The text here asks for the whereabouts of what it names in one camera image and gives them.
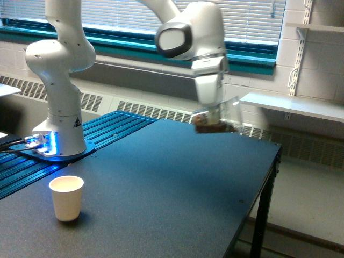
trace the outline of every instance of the table leg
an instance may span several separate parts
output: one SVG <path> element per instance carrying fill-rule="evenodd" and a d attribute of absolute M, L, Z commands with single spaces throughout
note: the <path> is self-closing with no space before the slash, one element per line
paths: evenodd
<path fill-rule="evenodd" d="M 255 223 L 253 240 L 251 246 L 250 258 L 259 258 L 263 245 L 265 227 L 268 220 L 268 213 L 270 208 L 271 195 L 273 193 L 274 182 L 276 177 L 276 166 L 274 171 L 270 174 L 266 182 L 259 200 L 257 219 Z"/>

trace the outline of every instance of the wall shelf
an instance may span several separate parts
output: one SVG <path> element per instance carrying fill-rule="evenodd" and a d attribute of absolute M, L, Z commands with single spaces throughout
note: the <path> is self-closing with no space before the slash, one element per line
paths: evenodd
<path fill-rule="evenodd" d="M 344 104 L 319 101 L 312 98 L 256 92 L 247 94 L 240 99 L 240 102 L 260 108 L 344 123 Z"/>
<path fill-rule="evenodd" d="M 0 97 L 16 94 L 20 92 L 21 90 L 16 87 L 12 87 L 12 86 L 8 86 L 8 85 L 4 85 L 0 83 Z"/>
<path fill-rule="evenodd" d="M 311 30 L 311 31 L 344 33 L 344 27 L 334 27 L 334 26 L 325 26 L 325 25 L 312 25 L 312 24 L 301 24 L 301 23 L 286 23 L 286 26 L 296 27 L 296 28 L 299 28 L 299 29 Z"/>

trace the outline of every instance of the blue led light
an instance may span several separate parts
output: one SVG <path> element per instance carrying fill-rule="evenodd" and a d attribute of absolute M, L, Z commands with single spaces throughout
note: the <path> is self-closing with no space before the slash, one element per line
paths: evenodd
<path fill-rule="evenodd" d="M 50 155 L 55 155 L 58 152 L 57 144 L 56 144 L 56 136 L 54 132 L 51 132 L 49 135 L 50 139 Z"/>
<path fill-rule="evenodd" d="M 32 143 L 32 142 L 34 142 L 34 141 L 35 141 L 35 138 L 31 138 L 31 139 L 26 140 L 26 143 L 27 143 L 27 144 L 30 144 L 30 143 Z"/>

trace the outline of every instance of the floor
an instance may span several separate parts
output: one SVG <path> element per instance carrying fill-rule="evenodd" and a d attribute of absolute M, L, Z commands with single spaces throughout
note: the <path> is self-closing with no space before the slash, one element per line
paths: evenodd
<path fill-rule="evenodd" d="M 268 222 L 344 245 L 344 171 L 283 158 Z M 252 210 L 255 217 L 257 204 Z"/>
<path fill-rule="evenodd" d="M 254 224 L 246 223 L 242 230 L 232 258 L 249 257 L 250 242 L 253 235 Z M 336 252 L 314 243 L 301 240 L 297 237 L 276 233 L 267 230 L 264 237 L 262 258 L 344 258 L 344 253 Z"/>

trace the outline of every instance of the cable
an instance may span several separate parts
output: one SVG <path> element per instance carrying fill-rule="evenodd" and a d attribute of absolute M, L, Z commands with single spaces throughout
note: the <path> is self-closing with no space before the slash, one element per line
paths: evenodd
<path fill-rule="evenodd" d="M 0 153 L 14 153 L 14 152 L 23 152 L 23 151 L 29 151 L 30 149 L 37 149 L 40 146 L 35 146 L 32 148 L 25 148 L 25 149 L 16 149 L 16 150 L 2 150 Z"/>
<path fill-rule="evenodd" d="M 20 140 L 20 141 L 13 141 L 13 142 L 10 142 L 8 144 L 3 144 L 0 146 L 0 149 L 3 149 L 3 148 L 6 148 L 6 147 L 10 147 L 12 145 L 16 145 L 16 144 L 23 144 L 25 141 L 24 140 Z"/>

